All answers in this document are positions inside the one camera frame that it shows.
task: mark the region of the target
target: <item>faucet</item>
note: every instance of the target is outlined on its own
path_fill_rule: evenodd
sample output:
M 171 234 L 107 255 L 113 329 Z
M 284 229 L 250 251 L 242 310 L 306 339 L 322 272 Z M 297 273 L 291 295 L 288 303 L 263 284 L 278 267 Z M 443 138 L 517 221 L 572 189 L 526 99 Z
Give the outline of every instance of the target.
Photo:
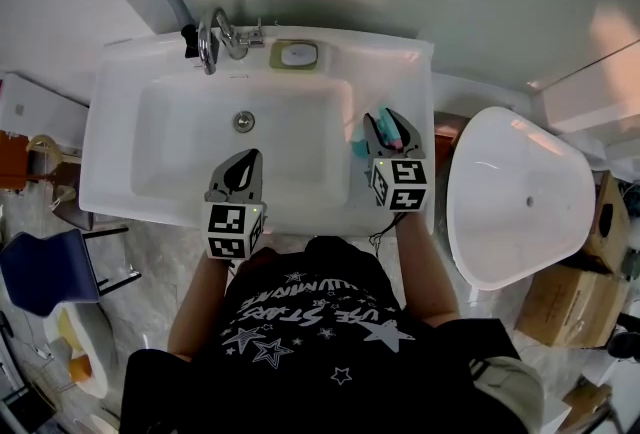
M 218 62 L 219 42 L 215 34 L 211 32 L 213 20 L 220 27 L 220 39 L 229 53 L 229 57 L 235 60 L 247 55 L 249 48 L 263 47 L 262 23 L 258 18 L 258 26 L 247 33 L 240 33 L 227 18 L 226 13 L 220 7 L 209 8 L 205 11 L 200 26 L 198 27 L 198 55 L 204 65 L 204 72 L 213 75 Z

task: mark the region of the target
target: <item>sink drain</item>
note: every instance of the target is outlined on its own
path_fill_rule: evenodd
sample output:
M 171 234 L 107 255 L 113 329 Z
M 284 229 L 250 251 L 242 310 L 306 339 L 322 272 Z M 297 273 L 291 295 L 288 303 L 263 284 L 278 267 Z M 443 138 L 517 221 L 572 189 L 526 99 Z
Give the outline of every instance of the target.
M 256 118 L 253 117 L 253 114 L 251 114 L 251 112 L 246 110 L 238 112 L 233 117 L 233 128 L 236 130 L 236 132 L 240 132 L 241 134 L 250 132 L 255 124 Z

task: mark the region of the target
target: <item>orange object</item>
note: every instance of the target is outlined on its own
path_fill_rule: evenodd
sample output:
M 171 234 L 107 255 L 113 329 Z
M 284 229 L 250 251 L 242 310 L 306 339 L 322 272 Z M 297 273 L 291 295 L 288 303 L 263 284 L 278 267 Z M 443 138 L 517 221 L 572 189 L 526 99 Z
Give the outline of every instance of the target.
M 73 382 L 84 382 L 91 378 L 91 362 L 86 354 L 69 361 L 69 375 Z

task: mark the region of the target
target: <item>person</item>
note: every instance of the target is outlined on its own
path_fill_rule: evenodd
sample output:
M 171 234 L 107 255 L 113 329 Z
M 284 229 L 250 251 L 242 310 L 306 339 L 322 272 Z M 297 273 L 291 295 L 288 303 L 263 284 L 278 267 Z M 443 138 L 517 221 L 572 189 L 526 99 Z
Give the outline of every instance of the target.
M 122 434 L 223 428 L 534 433 L 542 387 L 499 320 L 460 319 L 420 213 L 395 227 L 406 308 L 337 237 L 258 251 L 227 285 L 204 255 L 168 353 L 128 362 Z

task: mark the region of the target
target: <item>sink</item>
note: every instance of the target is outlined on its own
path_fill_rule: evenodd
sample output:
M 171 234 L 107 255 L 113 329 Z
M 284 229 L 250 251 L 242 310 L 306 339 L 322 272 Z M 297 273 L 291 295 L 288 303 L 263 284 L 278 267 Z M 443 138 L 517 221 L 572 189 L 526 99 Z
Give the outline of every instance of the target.
M 513 112 L 478 113 L 458 142 L 447 228 L 462 276 L 504 287 L 577 252 L 591 228 L 595 186 L 579 151 Z
M 108 47 L 98 72 L 83 148 L 80 205 L 132 219 L 199 226 L 214 168 L 248 148 L 264 156 L 267 231 L 371 235 L 391 215 L 367 187 L 365 113 L 391 107 L 423 136 L 433 183 L 432 46 L 377 34 L 266 27 L 265 48 L 234 61 L 220 48 L 217 71 L 184 58 L 178 34 Z M 314 71 L 269 67 L 277 39 L 312 40 Z M 240 133 L 234 118 L 255 124 Z M 433 195 L 426 221 L 433 229 Z

